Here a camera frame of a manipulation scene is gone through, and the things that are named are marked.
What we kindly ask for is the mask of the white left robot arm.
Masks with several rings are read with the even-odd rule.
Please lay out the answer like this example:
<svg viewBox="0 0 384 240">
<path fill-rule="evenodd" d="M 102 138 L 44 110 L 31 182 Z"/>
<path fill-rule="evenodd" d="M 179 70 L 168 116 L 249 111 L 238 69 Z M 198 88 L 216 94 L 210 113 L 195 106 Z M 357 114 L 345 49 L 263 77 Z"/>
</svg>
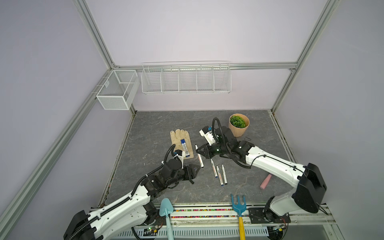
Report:
<svg viewBox="0 0 384 240">
<path fill-rule="evenodd" d="M 109 240 L 138 225 L 152 225 L 159 218 L 153 200 L 181 181 L 193 182 L 199 165 L 182 165 L 171 159 L 141 177 L 134 189 L 113 203 L 90 213 L 80 211 L 72 218 L 65 240 Z"/>
</svg>

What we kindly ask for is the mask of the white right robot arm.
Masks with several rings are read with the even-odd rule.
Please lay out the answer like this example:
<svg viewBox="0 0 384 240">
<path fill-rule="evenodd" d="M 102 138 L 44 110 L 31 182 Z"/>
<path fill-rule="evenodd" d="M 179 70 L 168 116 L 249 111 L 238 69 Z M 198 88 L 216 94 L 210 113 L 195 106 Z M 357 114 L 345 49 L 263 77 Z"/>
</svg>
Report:
<svg viewBox="0 0 384 240">
<path fill-rule="evenodd" d="M 246 169 L 260 168 L 292 186 L 289 192 L 269 198 L 262 210 L 262 219 L 275 223 L 293 211 L 316 214 L 320 210 L 327 186 L 316 165 L 304 166 L 274 156 L 248 141 L 237 140 L 227 127 L 206 126 L 200 130 L 200 135 L 207 143 L 196 152 L 206 159 L 229 158 Z"/>
</svg>

